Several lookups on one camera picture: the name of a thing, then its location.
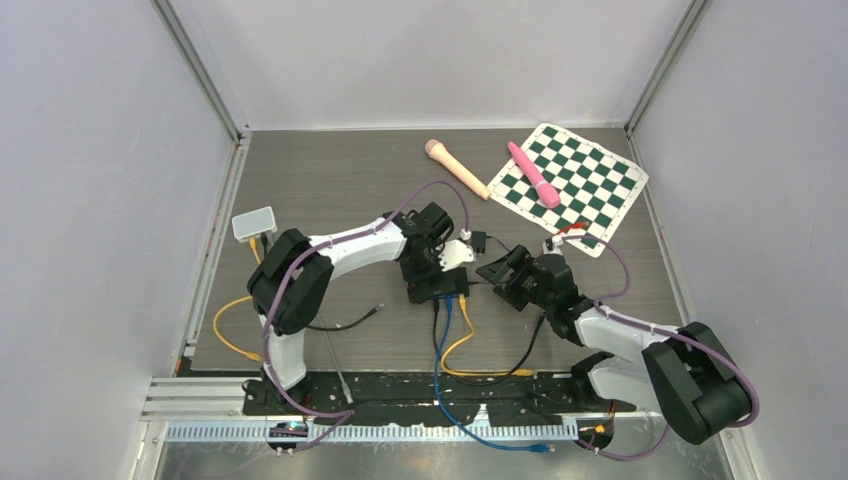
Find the black power adapter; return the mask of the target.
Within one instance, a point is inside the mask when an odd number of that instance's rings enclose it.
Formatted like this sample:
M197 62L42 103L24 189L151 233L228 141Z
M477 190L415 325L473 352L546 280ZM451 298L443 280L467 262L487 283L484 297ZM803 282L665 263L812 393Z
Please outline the black power adapter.
M477 255L482 255L487 249L488 235L483 231L472 231L467 244Z

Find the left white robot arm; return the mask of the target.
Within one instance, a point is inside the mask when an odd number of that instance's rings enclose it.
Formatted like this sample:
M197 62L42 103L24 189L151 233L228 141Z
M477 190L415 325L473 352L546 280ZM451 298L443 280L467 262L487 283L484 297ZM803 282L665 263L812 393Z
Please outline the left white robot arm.
M471 234L450 240L453 221L439 205L332 235L283 232L247 282L263 324L263 373L268 400L280 412L298 412L307 398L304 332L319 313L328 286L363 267L395 262L412 304L469 292L466 267L475 259Z

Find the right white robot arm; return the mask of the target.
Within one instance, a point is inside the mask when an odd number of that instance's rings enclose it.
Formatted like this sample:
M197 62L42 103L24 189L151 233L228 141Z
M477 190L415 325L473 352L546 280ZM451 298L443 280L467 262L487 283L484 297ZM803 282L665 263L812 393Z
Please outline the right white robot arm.
M558 337L593 350L570 370L572 400L584 410L622 401L662 415L695 445L759 411L749 381L702 323L674 328L625 316L581 293L558 253L535 257L517 246L476 272L513 308L539 307Z

